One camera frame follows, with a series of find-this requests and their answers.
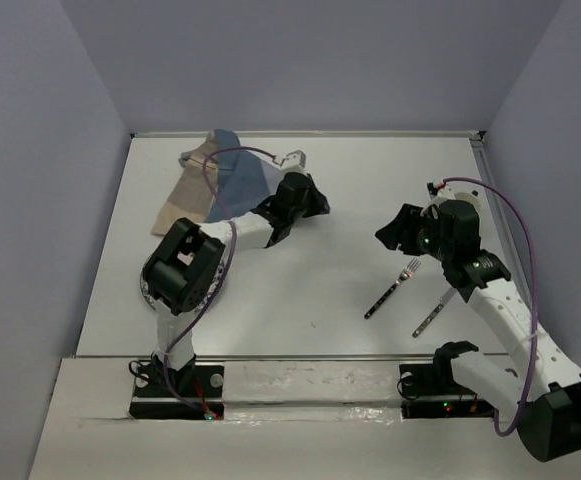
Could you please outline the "blue beige checked cloth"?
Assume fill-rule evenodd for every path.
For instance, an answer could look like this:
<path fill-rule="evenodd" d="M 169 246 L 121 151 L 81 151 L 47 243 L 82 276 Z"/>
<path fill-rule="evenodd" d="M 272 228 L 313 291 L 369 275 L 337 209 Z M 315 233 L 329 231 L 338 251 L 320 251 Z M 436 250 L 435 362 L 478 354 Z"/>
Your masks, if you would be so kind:
<path fill-rule="evenodd" d="M 179 157 L 182 173 L 161 207 L 151 234 L 164 236 L 179 218 L 212 223 L 240 216 L 276 191 L 283 174 L 241 150 L 235 132 L 215 129 Z"/>

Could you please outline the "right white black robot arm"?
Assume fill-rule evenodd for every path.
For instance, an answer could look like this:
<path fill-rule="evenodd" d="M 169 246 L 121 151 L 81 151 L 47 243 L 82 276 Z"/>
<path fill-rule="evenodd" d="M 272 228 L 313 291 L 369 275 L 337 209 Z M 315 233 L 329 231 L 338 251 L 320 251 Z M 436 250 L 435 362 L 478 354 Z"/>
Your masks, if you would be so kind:
<path fill-rule="evenodd" d="M 389 250 L 438 260 L 516 369 L 498 367 L 469 342 L 448 342 L 435 352 L 432 384 L 443 392 L 464 387 L 486 400 L 495 409 L 497 434 L 518 434 L 541 462 L 581 450 L 581 368 L 532 316 L 502 261 L 482 248 L 474 205 L 458 199 L 405 204 L 375 236 Z"/>

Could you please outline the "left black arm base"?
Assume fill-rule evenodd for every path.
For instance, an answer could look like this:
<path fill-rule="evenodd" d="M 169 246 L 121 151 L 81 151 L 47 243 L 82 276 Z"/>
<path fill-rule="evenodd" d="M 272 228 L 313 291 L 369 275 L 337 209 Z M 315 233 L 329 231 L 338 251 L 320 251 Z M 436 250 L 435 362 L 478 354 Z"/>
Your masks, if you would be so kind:
<path fill-rule="evenodd" d="M 157 358 L 131 360 L 134 377 L 128 414 L 136 420 L 218 421 L 224 417 L 225 368 L 218 363 L 186 365 L 182 371 L 164 368 Z"/>

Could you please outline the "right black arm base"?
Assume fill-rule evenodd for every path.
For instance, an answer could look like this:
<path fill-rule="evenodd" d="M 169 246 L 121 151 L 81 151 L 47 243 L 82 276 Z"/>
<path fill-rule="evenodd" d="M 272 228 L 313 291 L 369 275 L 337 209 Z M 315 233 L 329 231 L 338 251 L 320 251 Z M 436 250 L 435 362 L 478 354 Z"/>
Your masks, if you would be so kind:
<path fill-rule="evenodd" d="M 432 364 L 403 364 L 396 384 L 406 420 L 492 418 L 494 407 L 471 390 L 442 383 Z"/>

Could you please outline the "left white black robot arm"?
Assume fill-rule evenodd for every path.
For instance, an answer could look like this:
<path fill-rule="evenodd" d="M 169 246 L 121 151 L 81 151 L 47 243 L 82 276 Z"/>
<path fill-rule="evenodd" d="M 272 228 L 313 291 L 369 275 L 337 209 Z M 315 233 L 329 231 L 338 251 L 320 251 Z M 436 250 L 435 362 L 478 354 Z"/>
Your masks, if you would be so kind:
<path fill-rule="evenodd" d="M 330 205 L 307 173 L 284 175 L 276 192 L 246 213 L 213 223 L 174 222 L 141 272 L 144 296 L 157 318 L 151 367 L 138 374 L 179 395 L 193 379 L 192 329 L 213 303 L 238 253 L 283 241 L 303 218 L 330 213 Z"/>

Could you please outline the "aluminium table rail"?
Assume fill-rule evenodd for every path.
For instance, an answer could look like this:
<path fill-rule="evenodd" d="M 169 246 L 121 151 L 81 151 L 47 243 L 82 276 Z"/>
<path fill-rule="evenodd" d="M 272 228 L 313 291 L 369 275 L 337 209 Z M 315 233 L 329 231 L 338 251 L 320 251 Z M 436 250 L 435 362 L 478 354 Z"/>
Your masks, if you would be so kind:
<path fill-rule="evenodd" d="M 479 134 L 475 134 L 470 138 L 470 144 L 475 158 L 476 166 L 479 171 L 481 180 L 494 187 L 495 182 L 492 177 L 491 169 L 488 163 L 485 143 Z M 488 199 L 489 209 L 493 217 L 493 222 L 499 243 L 501 244 L 502 255 L 505 258 L 505 264 L 512 274 L 512 278 L 522 296 L 529 299 L 529 287 L 523 270 L 522 262 L 520 260 L 517 246 L 510 229 L 506 212 L 508 207 L 498 195 L 485 190 L 485 196 Z"/>

